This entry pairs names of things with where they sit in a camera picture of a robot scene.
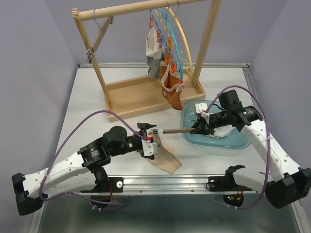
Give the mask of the beige cotton underwear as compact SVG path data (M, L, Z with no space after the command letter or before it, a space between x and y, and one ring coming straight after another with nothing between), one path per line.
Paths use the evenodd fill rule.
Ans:
M153 139L159 145L158 154L154 156L153 160L147 159L147 161L151 165L169 174L174 174L182 166L182 164L173 154L174 148L164 147L158 134L154 134Z

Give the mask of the white underwear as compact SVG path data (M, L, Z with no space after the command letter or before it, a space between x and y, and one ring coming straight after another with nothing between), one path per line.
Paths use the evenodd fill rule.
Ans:
M207 136L209 136L211 138L216 138L216 139L224 138L224 137L229 136L234 129L235 128L231 125L222 126L219 128L215 128L214 134L209 134Z

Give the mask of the orange and cream underwear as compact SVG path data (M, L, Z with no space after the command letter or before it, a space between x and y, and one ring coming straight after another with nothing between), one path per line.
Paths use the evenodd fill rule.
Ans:
M182 80L178 71L172 69L171 65L167 65L166 62L161 61L159 78L162 86L162 96L173 109L182 111L183 105L180 96L185 87L187 76L184 76L184 80Z

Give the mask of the blue plastic hanger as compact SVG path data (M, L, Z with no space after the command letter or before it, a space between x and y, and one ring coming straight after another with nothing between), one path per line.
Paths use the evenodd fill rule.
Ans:
M153 15L153 12L159 17L160 22L163 24L163 28L167 31L168 38L165 39L164 34L161 32L160 27L158 26L157 21ZM182 52L179 49L179 45L176 41L176 36L170 24L170 21L167 17L167 13L164 13L162 9L150 10L150 19L149 19L149 28L154 27L157 31L157 42L160 43L164 49L167 49L167 58L166 61L171 64L171 68L175 69L180 73L180 78L184 80L183 74L183 62L182 62Z

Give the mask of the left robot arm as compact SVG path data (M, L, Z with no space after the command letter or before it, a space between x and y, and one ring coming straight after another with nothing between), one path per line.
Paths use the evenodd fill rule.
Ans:
M136 151L141 157L153 160L158 143L148 136L154 126L138 123L138 132L128 136L122 126L112 127L102 137L80 148L70 157L33 174L17 173L12 183L19 215L39 210L47 199L55 196L82 193L121 193L123 177L108 177L104 166L111 158Z

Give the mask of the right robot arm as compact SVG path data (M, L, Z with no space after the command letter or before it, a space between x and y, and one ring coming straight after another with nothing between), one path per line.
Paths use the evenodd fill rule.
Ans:
M230 166L223 176L209 179L212 192L238 191L248 188L266 197L273 207L281 209L306 197L311 188L311 170L302 168L270 134L267 120L254 106L244 107L235 90L218 95L222 111L210 114L209 105L195 106L197 120L190 134L215 135L220 128L232 126L243 134L266 164L263 174L244 165Z

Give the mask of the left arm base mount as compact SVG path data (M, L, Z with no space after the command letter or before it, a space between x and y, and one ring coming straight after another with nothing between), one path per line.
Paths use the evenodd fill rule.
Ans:
M95 177L95 187L92 193L122 193L124 178L108 176L106 170L101 167L92 172Z

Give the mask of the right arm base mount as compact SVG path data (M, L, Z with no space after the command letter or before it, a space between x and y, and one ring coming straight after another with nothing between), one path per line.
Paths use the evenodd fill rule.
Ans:
M241 187L246 191L251 191L250 188L246 186L241 186L236 184L233 178L233 173L237 170L245 168L243 165L230 166L224 175L220 176L210 176L208 182L206 183L206 188L211 192L228 192L228 191L238 191Z

